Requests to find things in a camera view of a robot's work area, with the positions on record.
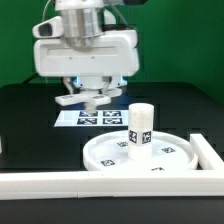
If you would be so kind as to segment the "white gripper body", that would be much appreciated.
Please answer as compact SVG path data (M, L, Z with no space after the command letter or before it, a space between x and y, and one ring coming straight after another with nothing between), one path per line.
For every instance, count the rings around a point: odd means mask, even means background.
M36 71L47 77L132 76L139 69L135 30L112 30L90 48L70 48L64 39L41 39L34 45Z

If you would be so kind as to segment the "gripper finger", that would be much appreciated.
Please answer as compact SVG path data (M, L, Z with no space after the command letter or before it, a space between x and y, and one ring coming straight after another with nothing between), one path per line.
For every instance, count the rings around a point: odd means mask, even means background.
M102 77L102 88L100 92L106 94L109 90L112 90L116 87L114 83L114 78L112 76L103 76Z
M70 95L75 93L75 85L73 83L73 79L71 77L64 77L63 83L65 87L67 88Z

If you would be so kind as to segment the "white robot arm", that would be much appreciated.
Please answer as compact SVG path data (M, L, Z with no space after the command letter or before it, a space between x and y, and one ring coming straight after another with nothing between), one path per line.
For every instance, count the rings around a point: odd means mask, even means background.
M147 0L52 1L58 15L33 27L37 73L62 78L69 91L118 93L122 78L139 70L139 37L128 23L116 22L115 8Z

